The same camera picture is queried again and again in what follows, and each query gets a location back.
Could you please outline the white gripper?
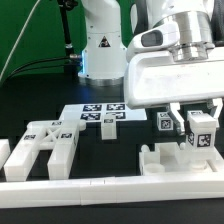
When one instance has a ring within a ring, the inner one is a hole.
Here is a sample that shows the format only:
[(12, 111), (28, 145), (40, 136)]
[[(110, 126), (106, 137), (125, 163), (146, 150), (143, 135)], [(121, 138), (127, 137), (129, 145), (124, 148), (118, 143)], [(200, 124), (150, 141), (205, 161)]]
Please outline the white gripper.
[(218, 119), (224, 98), (224, 47), (208, 51), (205, 60), (176, 62), (173, 50), (180, 40), (175, 22), (136, 35), (127, 49), (124, 99), (131, 109), (167, 105), (179, 135), (185, 134), (180, 104), (207, 101)]

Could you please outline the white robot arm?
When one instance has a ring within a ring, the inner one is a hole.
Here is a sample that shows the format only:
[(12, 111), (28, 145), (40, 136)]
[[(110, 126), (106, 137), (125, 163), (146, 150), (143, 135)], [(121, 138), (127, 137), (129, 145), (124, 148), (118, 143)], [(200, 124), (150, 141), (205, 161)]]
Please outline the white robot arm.
[(81, 0), (87, 44), (80, 77), (124, 83), (129, 108), (165, 106), (185, 132), (180, 106), (205, 102), (217, 120), (223, 107), (224, 0), (134, 0), (133, 37), (121, 38), (116, 0)]

